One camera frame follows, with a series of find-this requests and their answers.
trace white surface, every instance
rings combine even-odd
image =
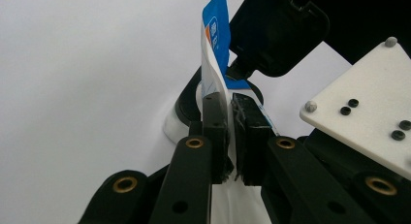
[[[301,108],[302,119],[368,158],[411,179],[411,136],[391,137],[401,120],[411,119],[411,60],[400,44],[381,43],[311,100],[317,111]],[[349,115],[341,107],[360,101]]]
[[[164,134],[174,143],[188,136],[189,128],[178,118],[174,106],[170,108],[163,125]]]
[[[208,1],[0,0],[0,223],[77,223],[108,176],[170,163],[162,127],[201,63]],[[300,104],[347,68],[321,44],[288,75],[251,81],[298,137],[312,130]],[[213,186],[212,205],[212,223],[267,222],[258,187]]]

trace blue and white package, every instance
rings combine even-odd
[[[230,80],[225,75],[229,62],[231,41],[227,0],[211,0],[203,9],[205,36],[217,59],[218,67],[229,89],[248,89],[245,80]]]

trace white mounting plate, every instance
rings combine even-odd
[[[340,113],[350,99],[360,103]],[[388,169],[411,179],[411,131],[391,137],[401,120],[411,120],[411,60],[400,44],[378,45],[312,98],[315,112],[300,118]]]

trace screw hole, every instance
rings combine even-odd
[[[296,146],[296,144],[294,142],[291,142],[289,140],[286,139],[279,139],[277,140],[277,145],[282,147],[282,148],[286,148],[286,149],[291,149],[294,148]]]
[[[338,214],[344,214],[346,212],[345,207],[337,202],[329,202],[327,206],[329,207],[331,211],[338,213]]]
[[[395,186],[380,177],[367,177],[365,179],[365,184],[375,192],[386,196],[393,196],[396,194]]]
[[[183,201],[179,201],[173,204],[173,212],[184,213],[188,209],[188,204]]]
[[[130,192],[137,186],[137,179],[132,176],[126,176],[119,178],[115,181],[112,189],[116,193],[126,193]]]
[[[203,146],[203,144],[203,140],[200,139],[189,139],[187,140],[187,142],[185,142],[185,145],[187,145],[190,148],[199,148]]]

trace white backdrop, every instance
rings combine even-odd
[[[201,63],[208,1],[0,0],[0,223],[77,223],[107,177],[170,163],[162,125]],[[321,44],[251,81],[296,138],[300,106],[349,67]],[[212,207],[212,223],[269,223],[258,187],[213,186]]]

